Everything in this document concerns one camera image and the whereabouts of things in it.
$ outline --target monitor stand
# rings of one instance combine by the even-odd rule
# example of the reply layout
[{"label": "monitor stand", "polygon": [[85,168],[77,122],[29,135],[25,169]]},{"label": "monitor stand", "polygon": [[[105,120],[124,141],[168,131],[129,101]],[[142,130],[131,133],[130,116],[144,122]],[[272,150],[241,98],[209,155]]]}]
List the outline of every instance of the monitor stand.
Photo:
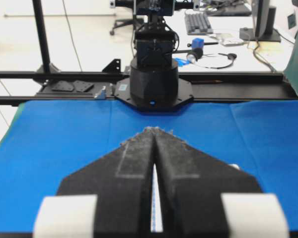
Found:
[{"label": "monitor stand", "polygon": [[[274,30],[275,23],[275,15],[276,15],[276,7],[270,6],[268,12],[268,19],[266,24],[266,30],[261,37],[258,37],[258,41],[269,41],[269,42],[281,42],[282,39],[277,31]],[[241,28],[239,30],[239,37],[245,41],[256,41],[254,36],[254,30],[252,28]]]},{"label": "monitor stand", "polygon": [[[239,30],[239,37],[245,41],[256,41],[253,28],[241,28]],[[271,34],[264,33],[264,35],[258,38],[258,41],[281,42],[282,39],[277,31],[273,30]]]}]

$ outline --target white desk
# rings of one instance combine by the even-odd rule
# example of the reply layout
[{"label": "white desk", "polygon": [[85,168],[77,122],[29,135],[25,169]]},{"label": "white desk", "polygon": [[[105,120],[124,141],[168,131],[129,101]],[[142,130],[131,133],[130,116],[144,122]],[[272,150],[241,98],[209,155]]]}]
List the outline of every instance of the white desk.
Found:
[{"label": "white desk", "polygon": [[[184,20],[180,21],[179,19],[184,19],[184,10],[180,12],[176,12],[173,17],[166,18],[167,24],[176,31],[180,36],[180,50],[187,49],[187,43],[191,43],[194,38],[204,38],[205,42],[214,42],[213,39],[208,36],[188,36],[186,32],[186,27]],[[252,18],[251,17],[209,17],[212,28],[215,33],[230,33],[234,37],[239,38],[239,29],[243,27],[252,28]],[[255,48],[256,44],[251,43],[250,48]],[[284,71],[286,68],[289,58],[291,56],[293,46],[291,43],[282,40],[282,43],[262,43],[263,48],[273,46],[273,51],[270,52],[270,56],[267,54],[262,54],[265,58],[272,64],[272,66],[277,71]],[[234,53],[237,54],[237,59],[234,62],[234,66],[226,69],[207,69],[201,68],[195,65],[186,65],[181,67],[179,71],[185,72],[199,72],[199,71],[238,71],[238,72],[246,72],[246,71],[255,71],[255,72],[269,72],[269,68],[259,61],[253,56],[252,49],[248,49],[247,45],[242,46],[234,46],[234,47],[225,47],[223,45],[210,45],[204,47],[204,53]],[[174,55],[175,57],[185,59],[185,54]],[[203,59],[199,62],[201,65],[212,65],[208,63],[208,60],[211,59]],[[214,62],[215,65],[221,66],[228,64],[229,60],[226,57],[218,57],[216,58],[218,62]]]},{"label": "white desk", "polygon": [[[130,13],[120,10],[116,18],[126,18]],[[132,59],[130,49],[132,27],[124,27],[116,31],[114,37],[109,35],[115,17],[70,17],[71,27],[78,55],[84,71],[101,71],[112,59],[121,58],[122,67],[129,65]],[[166,18],[170,27],[180,36],[179,49],[187,49],[187,43],[193,36],[187,36],[184,25],[184,11],[176,12],[173,17]],[[214,29],[233,29],[226,31],[238,36],[240,27],[251,27],[250,17],[210,17]],[[64,17],[45,18],[51,61],[61,70],[79,70],[77,60],[70,40],[68,26]],[[280,31],[284,36],[293,40],[289,35]],[[272,65],[277,70],[284,70],[289,60],[292,45],[282,41],[282,51]],[[234,66],[222,71],[269,71],[259,63],[248,50],[246,45],[238,47],[224,47],[214,45],[205,47],[205,53],[235,53],[238,58]],[[185,58],[185,54],[175,56]],[[33,17],[0,17],[0,70],[31,70],[35,71],[41,64],[41,56]],[[189,65],[181,67],[179,71],[217,71]],[[9,80],[2,82],[12,95],[34,95],[40,88],[31,80]],[[7,92],[0,85],[0,95]],[[8,122],[12,121],[17,108],[0,106]],[[0,140],[5,134],[7,126],[0,115]]]}]

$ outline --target blue object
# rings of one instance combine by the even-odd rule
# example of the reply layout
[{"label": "blue object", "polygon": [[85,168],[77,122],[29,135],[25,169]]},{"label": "blue object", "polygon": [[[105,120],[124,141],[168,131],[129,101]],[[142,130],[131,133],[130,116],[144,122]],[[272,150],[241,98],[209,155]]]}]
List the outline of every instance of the blue object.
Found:
[{"label": "blue object", "polygon": [[298,101],[190,104],[140,113],[119,101],[28,102],[0,144],[0,232],[30,232],[65,176],[159,126],[255,175],[298,231]]},{"label": "blue object", "polygon": [[192,41],[191,47],[192,47],[192,49],[195,49],[195,48],[201,48],[201,49],[203,49],[203,47],[204,47],[204,39],[195,38]]},{"label": "blue object", "polygon": [[183,67],[187,64],[190,64],[190,62],[186,59],[175,58],[175,60],[178,62],[179,67]]}]

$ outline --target headphones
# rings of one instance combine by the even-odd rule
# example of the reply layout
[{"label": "headphones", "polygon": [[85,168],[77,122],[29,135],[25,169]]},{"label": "headphones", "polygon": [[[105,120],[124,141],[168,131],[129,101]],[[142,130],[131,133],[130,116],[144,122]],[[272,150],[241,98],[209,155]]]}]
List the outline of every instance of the headphones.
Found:
[{"label": "headphones", "polygon": [[[213,68],[213,69],[223,69],[223,68],[228,68],[228,67],[231,67],[233,66],[234,64],[234,61],[236,60],[237,58],[237,55],[236,54],[233,54],[233,53],[230,53],[230,54],[223,54],[223,53],[219,53],[219,55],[221,56],[226,56],[230,61],[231,63],[228,64],[228,65],[225,65],[225,66],[221,66],[221,67],[207,67],[207,66],[204,66],[204,68]],[[201,59],[203,56],[203,50],[201,48],[195,48],[193,49],[192,51],[190,51],[188,54],[187,54],[187,61],[189,61],[190,63],[192,64],[196,64],[196,62]]]}]

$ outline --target white floor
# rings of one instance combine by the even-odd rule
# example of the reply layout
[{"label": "white floor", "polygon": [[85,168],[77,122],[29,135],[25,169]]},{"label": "white floor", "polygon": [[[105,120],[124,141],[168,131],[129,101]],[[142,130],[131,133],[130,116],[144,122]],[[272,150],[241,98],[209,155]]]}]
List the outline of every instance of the white floor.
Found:
[{"label": "white floor", "polygon": [[[132,26],[116,30],[115,36],[109,35],[116,18],[129,18],[130,12],[119,10],[117,16],[75,16],[70,17],[75,45],[82,64],[83,71],[101,71],[112,59],[122,60],[122,69],[129,65],[132,59],[131,36]],[[187,36],[184,27],[183,13],[178,17],[167,19],[169,25],[178,31],[181,37],[180,49],[185,48],[194,37]],[[63,71],[79,71],[77,59],[71,43],[69,29],[65,17],[45,17],[51,62]],[[213,18],[213,28],[225,28],[238,36],[239,27],[252,24],[251,18],[230,18],[223,24],[220,18]],[[276,45],[274,52],[263,52],[270,55],[271,63],[278,69],[285,69],[291,55],[292,46],[283,41],[281,46]],[[206,52],[236,53],[239,57],[233,68],[228,71],[267,71],[267,68],[258,63],[252,56],[252,51],[246,45],[225,48],[221,45],[210,46]],[[33,17],[0,17],[0,70],[30,70],[36,71],[42,64],[35,21]],[[189,66],[181,68],[185,71],[206,71],[206,69]],[[34,95],[40,88],[38,84],[27,79],[3,79],[2,82],[8,91],[15,96]],[[0,95],[8,95],[0,84]],[[17,108],[0,106],[8,123],[11,123]],[[0,140],[8,126],[0,115]]]}]

